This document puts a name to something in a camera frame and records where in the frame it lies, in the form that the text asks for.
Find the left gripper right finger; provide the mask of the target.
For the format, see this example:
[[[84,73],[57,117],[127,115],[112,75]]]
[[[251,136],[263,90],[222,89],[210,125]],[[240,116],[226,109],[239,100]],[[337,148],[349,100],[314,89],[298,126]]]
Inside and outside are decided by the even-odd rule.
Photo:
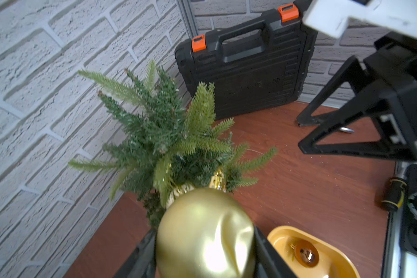
[[[296,278],[297,276],[271,245],[264,234],[254,227],[256,264],[253,278]]]

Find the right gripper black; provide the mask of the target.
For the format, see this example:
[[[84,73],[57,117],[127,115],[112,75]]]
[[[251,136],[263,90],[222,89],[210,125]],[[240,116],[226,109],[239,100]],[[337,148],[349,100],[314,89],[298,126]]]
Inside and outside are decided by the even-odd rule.
[[[375,82],[366,86],[370,78],[352,56],[297,116],[300,127],[320,125],[299,142],[304,154],[417,161],[417,39],[390,32],[374,45],[364,63]],[[343,83],[357,96],[335,112],[313,116]]]

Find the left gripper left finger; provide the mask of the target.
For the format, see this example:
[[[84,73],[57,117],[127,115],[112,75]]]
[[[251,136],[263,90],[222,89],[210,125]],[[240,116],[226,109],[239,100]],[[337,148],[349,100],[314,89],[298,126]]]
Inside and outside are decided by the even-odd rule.
[[[151,229],[118,269],[114,278],[154,278],[156,276],[155,244],[157,231]]]

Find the copper ball ornament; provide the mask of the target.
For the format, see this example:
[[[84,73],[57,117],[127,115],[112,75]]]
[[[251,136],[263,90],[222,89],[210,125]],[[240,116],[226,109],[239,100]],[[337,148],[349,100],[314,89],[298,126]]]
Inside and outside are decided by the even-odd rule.
[[[294,245],[295,259],[306,268],[314,268],[320,261],[317,248],[307,240],[298,240]]]

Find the matte gold ball ornament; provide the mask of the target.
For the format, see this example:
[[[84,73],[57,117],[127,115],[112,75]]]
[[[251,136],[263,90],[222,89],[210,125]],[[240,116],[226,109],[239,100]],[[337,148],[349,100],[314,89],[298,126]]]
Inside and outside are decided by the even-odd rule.
[[[207,186],[174,201],[158,227],[156,267],[162,278],[251,278],[254,224],[227,193],[217,170]]]

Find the shiny silver-gold ball ornament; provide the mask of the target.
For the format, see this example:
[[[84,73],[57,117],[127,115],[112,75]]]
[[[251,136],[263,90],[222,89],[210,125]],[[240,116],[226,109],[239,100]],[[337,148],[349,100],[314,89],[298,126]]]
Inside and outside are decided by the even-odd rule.
[[[166,203],[166,209],[168,209],[174,203],[174,201],[178,199],[180,196],[190,191],[193,191],[194,189],[195,187],[189,183],[176,186],[169,195],[169,199],[167,200],[167,203]]]

